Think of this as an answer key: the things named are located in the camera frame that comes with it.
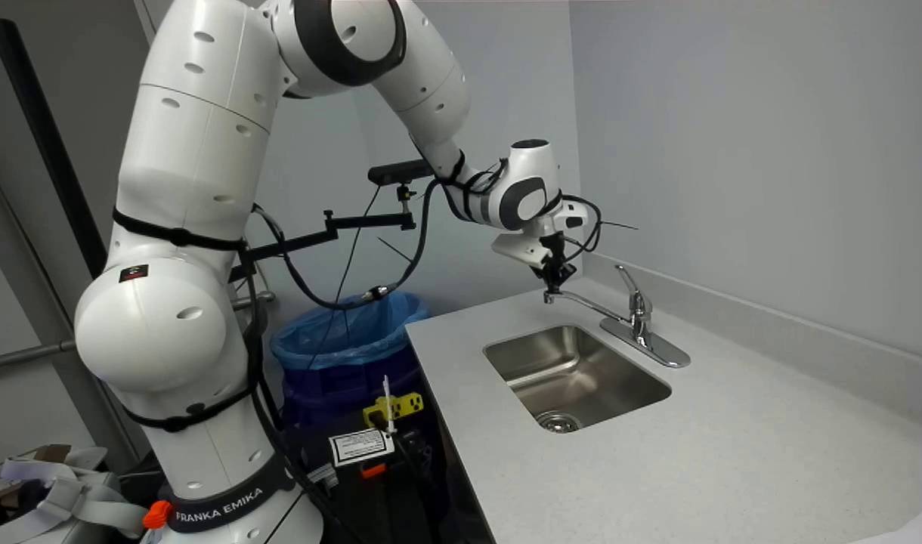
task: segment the sink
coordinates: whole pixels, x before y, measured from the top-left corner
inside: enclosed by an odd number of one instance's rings
[[[552,433],[578,433],[673,397],[665,381],[580,327],[490,344],[486,361]]]

